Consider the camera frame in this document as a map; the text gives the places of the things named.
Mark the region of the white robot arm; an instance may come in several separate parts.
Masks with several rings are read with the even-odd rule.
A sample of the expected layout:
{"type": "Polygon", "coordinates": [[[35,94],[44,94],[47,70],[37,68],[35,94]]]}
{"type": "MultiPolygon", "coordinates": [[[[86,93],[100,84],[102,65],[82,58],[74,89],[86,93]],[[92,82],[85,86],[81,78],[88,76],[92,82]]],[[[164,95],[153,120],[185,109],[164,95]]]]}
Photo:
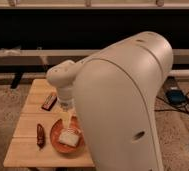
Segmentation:
{"type": "Polygon", "coordinates": [[[169,42],[141,32],[47,71],[75,108],[97,171],[163,171],[154,105],[173,65],[169,42]]]}

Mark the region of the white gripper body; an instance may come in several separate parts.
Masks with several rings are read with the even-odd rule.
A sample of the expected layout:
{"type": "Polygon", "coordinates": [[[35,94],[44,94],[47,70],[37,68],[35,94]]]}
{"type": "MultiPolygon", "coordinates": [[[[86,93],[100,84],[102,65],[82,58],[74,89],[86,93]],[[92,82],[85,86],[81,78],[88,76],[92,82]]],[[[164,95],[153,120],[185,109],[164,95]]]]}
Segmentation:
{"type": "Polygon", "coordinates": [[[67,86],[57,89],[58,103],[60,107],[68,111],[74,107],[72,87],[67,86]]]}

